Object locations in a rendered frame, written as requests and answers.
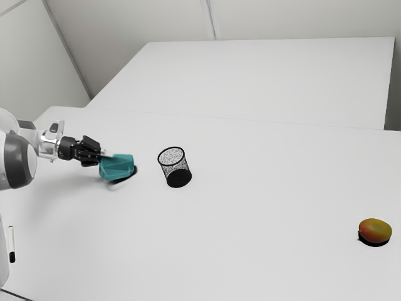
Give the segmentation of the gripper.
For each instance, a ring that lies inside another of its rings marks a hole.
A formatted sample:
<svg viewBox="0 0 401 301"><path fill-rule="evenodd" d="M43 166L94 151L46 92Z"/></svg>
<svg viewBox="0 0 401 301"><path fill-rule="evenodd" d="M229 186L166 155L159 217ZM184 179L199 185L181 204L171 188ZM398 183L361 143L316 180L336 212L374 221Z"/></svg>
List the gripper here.
<svg viewBox="0 0 401 301"><path fill-rule="evenodd" d="M89 152L78 153L81 145ZM58 158L64 161L72 159L80 161L82 167L97 166L102 156L113 156L113 152L106 150L99 142L86 135L80 141L63 136L59 141L57 154Z"/></svg>

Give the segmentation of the black mesh pen holder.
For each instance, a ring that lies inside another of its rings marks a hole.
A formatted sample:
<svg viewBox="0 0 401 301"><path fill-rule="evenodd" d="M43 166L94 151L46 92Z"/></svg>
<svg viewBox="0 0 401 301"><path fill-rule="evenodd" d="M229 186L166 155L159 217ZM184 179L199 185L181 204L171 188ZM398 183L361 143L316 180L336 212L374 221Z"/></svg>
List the black mesh pen holder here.
<svg viewBox="0 0 401 301"><path fill-rule="evenodd" d="M169 187L184 187L191 181L192 173L183 148L173 146L162 150L157 157L157 162L162 168Z"/></svg>

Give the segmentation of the orange green mango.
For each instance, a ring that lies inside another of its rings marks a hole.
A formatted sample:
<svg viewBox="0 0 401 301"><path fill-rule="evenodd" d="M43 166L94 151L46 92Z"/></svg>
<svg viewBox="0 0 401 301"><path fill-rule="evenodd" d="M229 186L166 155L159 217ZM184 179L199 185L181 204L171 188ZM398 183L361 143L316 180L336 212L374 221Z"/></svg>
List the orange green mango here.
<svg viewBox="0 0 401 301"><path fill-rule="evenodd" d="M364 219L358 225L358 236L365 243L384 245L392 236L392 227L380 219Z"/></svg>

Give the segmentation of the white pen with black cap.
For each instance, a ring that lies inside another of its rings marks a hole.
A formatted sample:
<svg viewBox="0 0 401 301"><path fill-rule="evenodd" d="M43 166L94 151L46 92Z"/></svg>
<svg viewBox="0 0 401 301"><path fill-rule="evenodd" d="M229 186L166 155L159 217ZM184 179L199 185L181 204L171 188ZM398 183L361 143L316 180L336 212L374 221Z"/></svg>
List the white pen with black cap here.
<svg viewBox="0 0 401 301"><path fill-rule="evenodd" d="M15 239L14 239L14 227L8 227L8 235L9 235L9 262L14 263L16 261L15 254Z"/></svg>

